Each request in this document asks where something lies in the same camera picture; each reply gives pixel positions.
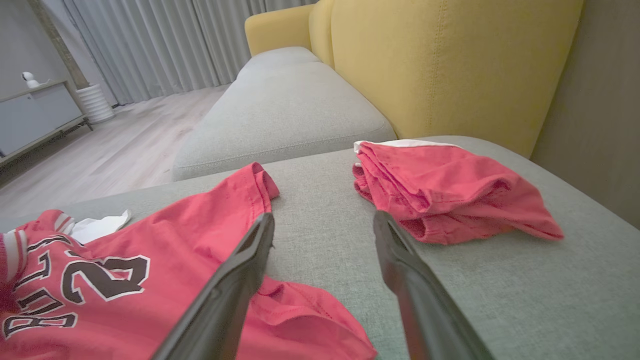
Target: gray fabric upholstery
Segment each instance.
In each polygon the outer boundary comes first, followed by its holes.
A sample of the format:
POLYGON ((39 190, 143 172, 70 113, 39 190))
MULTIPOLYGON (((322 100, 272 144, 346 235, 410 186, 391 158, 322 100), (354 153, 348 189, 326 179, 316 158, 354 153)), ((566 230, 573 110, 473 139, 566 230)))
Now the gray fabric upholstery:
POLYGON ((386 118, 303 48, 256 56, 190 134, 174 180, 393 140, 386 118))
POLYGON ((320 63, 320 59, 311 51, 300 46, 283 47, 260 53, 238 73, 237 79, 247 76, 263 76, 273 70, 303 63, 320 63))
MULTIPOLYGON (((416 243, 497 359, 640 357, 640 231, 583 193, 498 145, 436 136, 489 156, 536 185, 566 235, 521 232, 444 247, 416 243)), ((264 165, 280 189, 273 201, 275 248, 267 274, 324 288, 360 321, 381 359, 406 359, 397 302, 382 281, 374 206, 353 189, 353 151, 264 165)), ((139 220, 231 174, 199 177, 63 208, 76 218, 139 220)), ((3 221, 6 231, 26 221, 3 221)))

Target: white vase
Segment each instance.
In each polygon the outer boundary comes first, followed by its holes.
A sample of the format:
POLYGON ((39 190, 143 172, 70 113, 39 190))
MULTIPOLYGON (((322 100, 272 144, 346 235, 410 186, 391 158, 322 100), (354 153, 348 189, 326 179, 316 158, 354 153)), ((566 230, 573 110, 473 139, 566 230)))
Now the white vase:
POLYGON ((86 116, 91 124, 107 121, 116 116, 113 108, 109 106, 107 99, 104 97, 100 84, 76 90, 76 93, 80 97, 86 116))

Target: yellow sofa backrest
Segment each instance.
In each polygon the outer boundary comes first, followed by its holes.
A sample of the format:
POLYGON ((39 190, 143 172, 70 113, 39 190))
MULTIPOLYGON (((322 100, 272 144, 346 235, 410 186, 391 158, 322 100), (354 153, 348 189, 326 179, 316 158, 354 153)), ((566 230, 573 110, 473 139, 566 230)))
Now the yellow sofa backrest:
POLYGON ((582 0, 321 0, 313 52, 398 137, 468 135, 529 157, 582 0))

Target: sofa seam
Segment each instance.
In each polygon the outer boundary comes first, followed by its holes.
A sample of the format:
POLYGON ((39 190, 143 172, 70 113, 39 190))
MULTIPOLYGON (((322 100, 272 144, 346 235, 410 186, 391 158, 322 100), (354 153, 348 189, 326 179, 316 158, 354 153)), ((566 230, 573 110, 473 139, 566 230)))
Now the sofa seam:
POLYGON ((440 44, 442 43, 442 29, 444 27, 444 17, 447 11, 447 0, 440 2, 440 9, 438 10, 438 26, 436 28, 436 36, 433 48, 433 74, 431 75, 431 95, 429 96, 429 112, 427 117, 427 126, 431 129, 433 123, 433 103, 435 102, 436 84, 438 80, 438 71, 440 66, 440 44))
POLYGON ((205 167, 205 166, 209 166, 209 165, 222 164, 222 163, 226 163, 226 162, 229 162, 229 161, 234 161, 234 160, 238 160, 238 159, 241 159, 241 158, 245 158, 245 157, 253 156, 253 155, 258 155, 258 154, 274 154, 274 153, 282 152, 282 151, 289 150, 289 149, 297 149, 297 148, 302 148, 302 147, 309 147, 311 145, 315 145, 315 144, 319 144, 319 143, 332 143, 332 142, 336 142, 336 141, 343 140, 343 139, 346 139, 346 138, 350 138, 350 137, 353 137, 353 136, 367 136, 367 135, 371 135, 371 134, 379 132, 381 129, 383 129, 387 125, 388 125, 388 121, 387 121, 386 124, 383 124, 379 128, 377 128, 375 130, 372 130, 372 131, 369 131, 369 132, 366 132, 366 133, 349 135, 349 136, 342 136, 340 138, 325 138, 325 139, 318 140, 318 141, 315 141, 315 142, 312 142, 312 143, 299 143, 299 144, 296 144, 296 145, 292 145, 292 146, 288 146, 288 147, 281 147, 279 149, 273 149, 273 150, 269 150, 269 151, 249 152, 249 153, 246 153, 246 154, 234 156, 233 158, 227 158, 227 159, 222 159, 222 160, 214 161, 214 162, 210 162, 210 163, 202 163, 202 164, 197 164, 197 165, 189 165, 189 166, 186 166, 186 167, 176 167, 176 168, 177 169, 191 169, 191 168, 205 167))

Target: gray curtain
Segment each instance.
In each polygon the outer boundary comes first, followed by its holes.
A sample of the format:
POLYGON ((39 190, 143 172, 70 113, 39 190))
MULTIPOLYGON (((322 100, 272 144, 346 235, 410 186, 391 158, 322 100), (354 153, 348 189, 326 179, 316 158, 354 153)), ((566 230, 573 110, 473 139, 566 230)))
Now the gray curtain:
POLYGON ((247 17, 317 0, 64 0, 120 104, 232 82, 247 17))

